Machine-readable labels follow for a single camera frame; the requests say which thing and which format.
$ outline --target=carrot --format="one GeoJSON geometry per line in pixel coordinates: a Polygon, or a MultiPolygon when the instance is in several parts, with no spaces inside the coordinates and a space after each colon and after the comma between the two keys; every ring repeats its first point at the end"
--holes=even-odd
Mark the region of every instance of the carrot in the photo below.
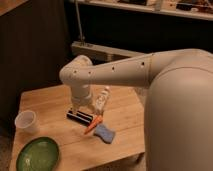
{"type": "Polygon", "coordinates": [[[93,128],[95,128],[99,123],[101,123],[103,121],[103,117],[102,115],[98,115],[93,121],[92,123],[87,127],[87,129],[85,130],[84,134],[87,134],[88,132],[90,132],[93,128]]]}

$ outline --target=white bottle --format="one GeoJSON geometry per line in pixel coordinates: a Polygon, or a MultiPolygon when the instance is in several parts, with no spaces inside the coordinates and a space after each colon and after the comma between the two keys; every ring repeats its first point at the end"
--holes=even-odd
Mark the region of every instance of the white bottle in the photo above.
{"type": "Polygon", "coordinates": [[[109,99],[109,90],[109,86],[106,86],[104,90],[102,90],[101,93],[98,95],[95,101],[95,114],[102,115],[104,113],[104,106],[109,99]]]}

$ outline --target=paper cup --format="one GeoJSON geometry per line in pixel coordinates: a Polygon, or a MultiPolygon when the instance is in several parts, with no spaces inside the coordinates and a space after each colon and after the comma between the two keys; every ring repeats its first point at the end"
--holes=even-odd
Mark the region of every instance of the paper cup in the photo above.
{"type": "Polygon", "coordinates": [[[15,119],[15,126],[31,134],[36,133],[38,129],[36,113],[31,110],[26,110],[19,113],[15,119]]]}

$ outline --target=table leg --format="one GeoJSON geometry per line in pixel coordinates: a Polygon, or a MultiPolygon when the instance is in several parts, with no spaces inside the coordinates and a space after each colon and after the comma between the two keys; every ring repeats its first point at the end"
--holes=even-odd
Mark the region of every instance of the table leg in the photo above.
{"type": "Polygon", "coordinates": [[[144,153],[138,154],[138,158],[136,159],[137,164],[141,162],[141,160],[143,159],[143,156],[144,156],[144,153]]]}

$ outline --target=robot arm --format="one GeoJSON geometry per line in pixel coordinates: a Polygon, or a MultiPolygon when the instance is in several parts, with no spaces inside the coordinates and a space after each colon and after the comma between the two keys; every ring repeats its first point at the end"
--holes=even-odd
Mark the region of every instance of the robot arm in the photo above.
{"type": "Polygon", "coordinates": [[[149,86],[145,104],[148,171],[213,170],[213,55],[198,49],[146,54],[92,66],[79,56],[60,71],[75,108],[89,84],[149,86]]]}
{"type": "Polygon", "coordinates": [[[70,86],[73,108],[91,103],[89,84],[148,87],[152,80],[174,59],[203,56],[208,52],[185,49],[145,54],[138,57],[93,66],[80,55],[60,71],[61,81],[70,86]]]}

